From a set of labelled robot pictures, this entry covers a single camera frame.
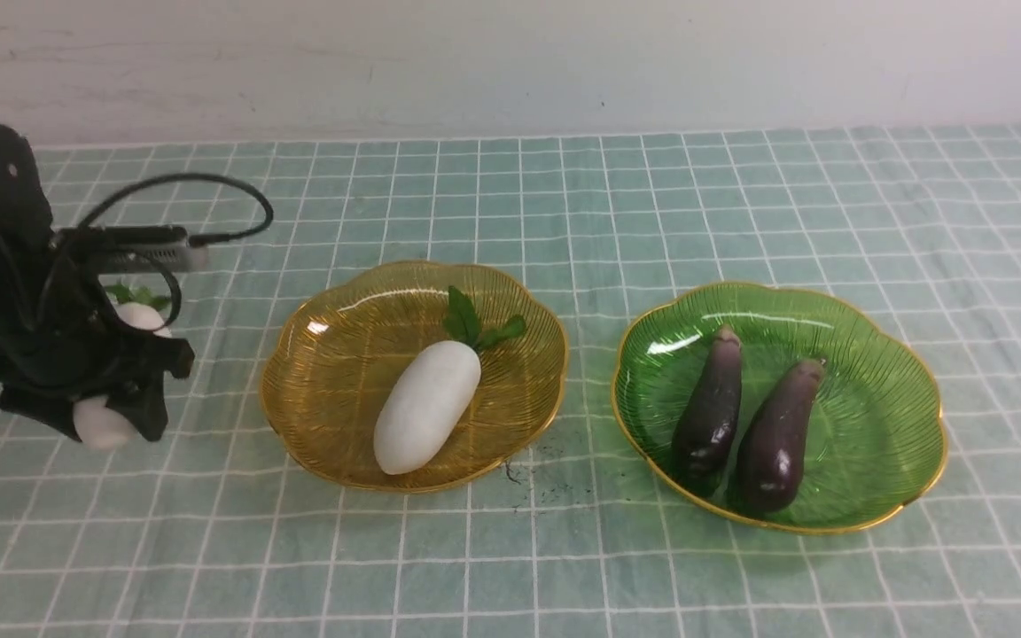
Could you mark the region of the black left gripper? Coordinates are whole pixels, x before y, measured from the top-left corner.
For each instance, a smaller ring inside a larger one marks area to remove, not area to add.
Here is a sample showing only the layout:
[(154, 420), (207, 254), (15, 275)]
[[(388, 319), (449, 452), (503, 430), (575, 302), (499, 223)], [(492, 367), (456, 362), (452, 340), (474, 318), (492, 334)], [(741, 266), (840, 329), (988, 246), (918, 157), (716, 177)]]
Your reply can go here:
[(125, 324), (97, 279), (77, 272), (54, 279), (51, 318), (25, 326), (25, 299), (0, 260), (0, 409), (80, 441), (74, 404), (102, 394), (143, 440), (161, 440), (165, 376), (190, 375), (190, 343)]

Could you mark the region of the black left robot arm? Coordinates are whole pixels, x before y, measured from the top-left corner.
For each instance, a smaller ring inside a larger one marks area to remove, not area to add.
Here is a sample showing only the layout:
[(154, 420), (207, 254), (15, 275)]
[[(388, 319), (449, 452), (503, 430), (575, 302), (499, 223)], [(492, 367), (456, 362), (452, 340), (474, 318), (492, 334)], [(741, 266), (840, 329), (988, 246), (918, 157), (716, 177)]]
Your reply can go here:
[(98, 399), (106, 423), (161, 440), (165, 375), (187, 376), (193, 348), (117, 314), (94, 269), (108, 246), (60, 260), (58, 241), (31, 145), (0, 122), (0, 409), (102, 447), (84, 425)]

